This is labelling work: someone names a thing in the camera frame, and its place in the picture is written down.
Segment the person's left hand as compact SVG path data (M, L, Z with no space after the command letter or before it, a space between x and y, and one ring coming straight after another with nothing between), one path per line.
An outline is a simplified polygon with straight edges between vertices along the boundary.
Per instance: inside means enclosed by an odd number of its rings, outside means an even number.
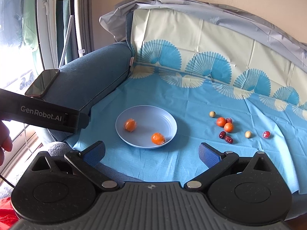
M0 123L0 126L0 165L2 165L5 159L4 151L12 151L12 139L7 126L3 122Z

